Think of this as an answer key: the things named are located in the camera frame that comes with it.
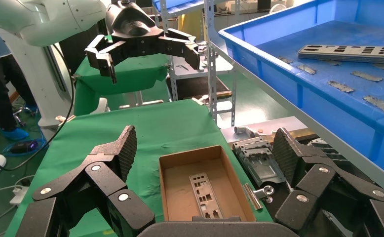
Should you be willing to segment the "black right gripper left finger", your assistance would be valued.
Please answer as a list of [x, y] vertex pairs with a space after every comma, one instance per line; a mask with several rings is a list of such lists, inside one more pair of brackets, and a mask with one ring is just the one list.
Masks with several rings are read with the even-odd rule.
[[115, 141], [95, 146], [78, 167], [33, 192], [16, 235], [67, 237], [94, 209], [119, 237], [139, 235], [155, 215], [126, 184], [136, 151], [132, 125]]

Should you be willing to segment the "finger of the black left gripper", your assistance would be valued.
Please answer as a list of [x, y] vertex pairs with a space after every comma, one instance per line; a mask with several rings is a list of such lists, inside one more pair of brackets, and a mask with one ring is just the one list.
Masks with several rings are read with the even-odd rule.
[[200, 66], [196, 37], [175, 29], [167, 29], [160, 37], [160, 53], [182, 57], [194, 69]]
[[121, 40], [113, 42], [105, 35], [97, 35], [85, 49], [89, 65], [100, 71], [103, 77], [110, 77], [112, 84], [117, 83], [115, 66], [124, 61], [123, 48], [126, 42]]

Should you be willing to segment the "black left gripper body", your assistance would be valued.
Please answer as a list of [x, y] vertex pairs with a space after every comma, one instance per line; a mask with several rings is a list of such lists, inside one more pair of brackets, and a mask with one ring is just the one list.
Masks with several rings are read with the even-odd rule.
[[122, 58], [159, 53], [158, 40], [164, 31], [136, 3], [113, 1], [107, 8], [105, 23], [113, 43], [121, 42], [118, 51]]

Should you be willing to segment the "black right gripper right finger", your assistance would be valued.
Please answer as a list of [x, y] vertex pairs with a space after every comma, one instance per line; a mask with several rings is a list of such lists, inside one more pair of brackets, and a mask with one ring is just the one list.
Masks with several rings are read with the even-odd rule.
[[273, 157], [291, 191], [275, 222], [303, 236], [318, 214], [333, 214], [355, 237], [384, 237], [384, 189], [338, 167], [319, 148], [277, 130]]

